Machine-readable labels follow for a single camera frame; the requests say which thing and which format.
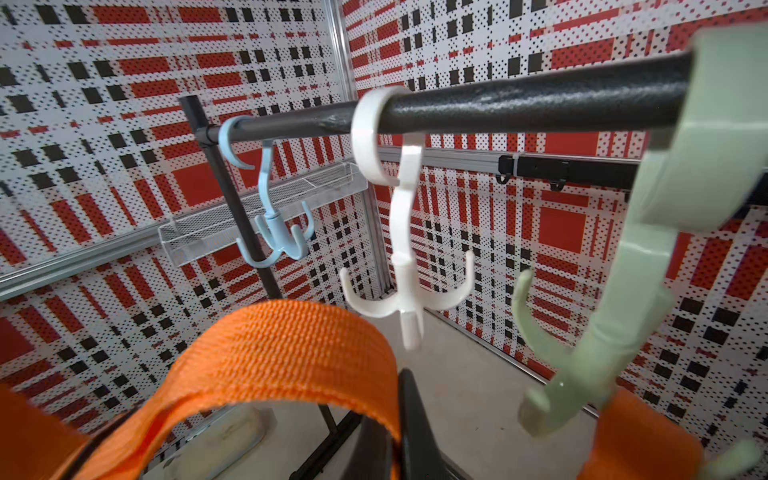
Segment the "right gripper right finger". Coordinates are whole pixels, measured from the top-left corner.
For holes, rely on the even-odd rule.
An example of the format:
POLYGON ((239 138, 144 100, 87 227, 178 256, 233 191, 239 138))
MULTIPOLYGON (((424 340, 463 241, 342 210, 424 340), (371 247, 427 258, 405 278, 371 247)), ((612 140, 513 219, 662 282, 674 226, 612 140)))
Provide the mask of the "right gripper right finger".
POLYGON ((432 432, 415 376, 403 369, 398 376, 402 479, 452 479, 432 432))

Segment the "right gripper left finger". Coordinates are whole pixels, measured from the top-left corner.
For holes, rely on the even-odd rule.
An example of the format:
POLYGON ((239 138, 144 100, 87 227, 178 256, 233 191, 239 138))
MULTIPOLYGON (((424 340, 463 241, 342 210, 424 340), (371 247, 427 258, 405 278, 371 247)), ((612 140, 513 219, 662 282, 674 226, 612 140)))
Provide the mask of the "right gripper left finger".
POLYGON ((368 417, 363 417, 360 432, 343 480, 386 480, 392 470, 392 440, 387 429, 368 417))

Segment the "orange bag with black trim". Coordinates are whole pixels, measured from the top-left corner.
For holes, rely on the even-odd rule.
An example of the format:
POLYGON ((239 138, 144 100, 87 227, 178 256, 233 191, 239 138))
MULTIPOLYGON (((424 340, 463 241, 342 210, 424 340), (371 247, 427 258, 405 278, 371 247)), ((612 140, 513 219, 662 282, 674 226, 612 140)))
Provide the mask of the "orange bag with black trim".
POLYGON ((693 479, 704 462, 699 441, 638 397, 617 388, 600 409, 580 479, 693 479))

